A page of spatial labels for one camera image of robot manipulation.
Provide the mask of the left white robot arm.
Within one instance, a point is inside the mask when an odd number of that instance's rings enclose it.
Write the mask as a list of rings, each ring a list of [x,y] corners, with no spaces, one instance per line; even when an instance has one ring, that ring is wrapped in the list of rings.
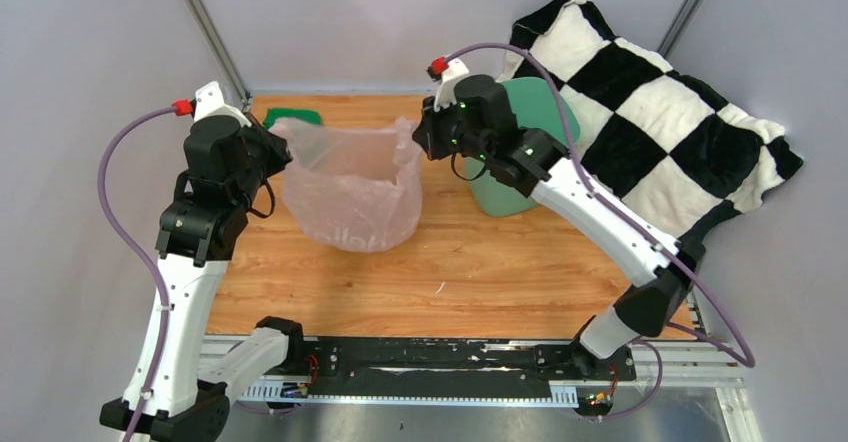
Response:
[[[268,316],[209,367],[200,364],[210,310],[236,242],[269,179],[289,162],[285,141],[233,116],[198,119],[183,144],[187,168],[160,217],[153,254],[142,261],[154,307],[135,373],[105,403],[103,426],[123,439],[214,441],[237,399],[262,375],[298,373],[306,362],[302,326]]]

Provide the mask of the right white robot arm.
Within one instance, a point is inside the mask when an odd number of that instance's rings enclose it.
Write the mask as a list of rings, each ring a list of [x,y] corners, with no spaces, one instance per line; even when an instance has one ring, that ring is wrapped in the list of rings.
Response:
[[[431,160],[461,157],[465,179],[504,185],[569,221],[616,263],[628,289],[576,335],[571,365],[596,379],[611,356],[640,337],[659,335],[692,285],[705,253],[654,227],[599,186],[587,186],[568,149],[539,128],[522,128],[506,88],[487,75],[443,74],[424,100],[413,139]]]

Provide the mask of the pink translucent trash bag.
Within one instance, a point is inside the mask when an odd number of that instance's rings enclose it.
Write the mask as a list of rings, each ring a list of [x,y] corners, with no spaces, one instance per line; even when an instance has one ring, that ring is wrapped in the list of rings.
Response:
[[[408,240],[422,213],[422,149],[415,123],[333,128],[279,118],[272,134],[292,157],[281,198],[303,233],[348,252],[388,251]]]

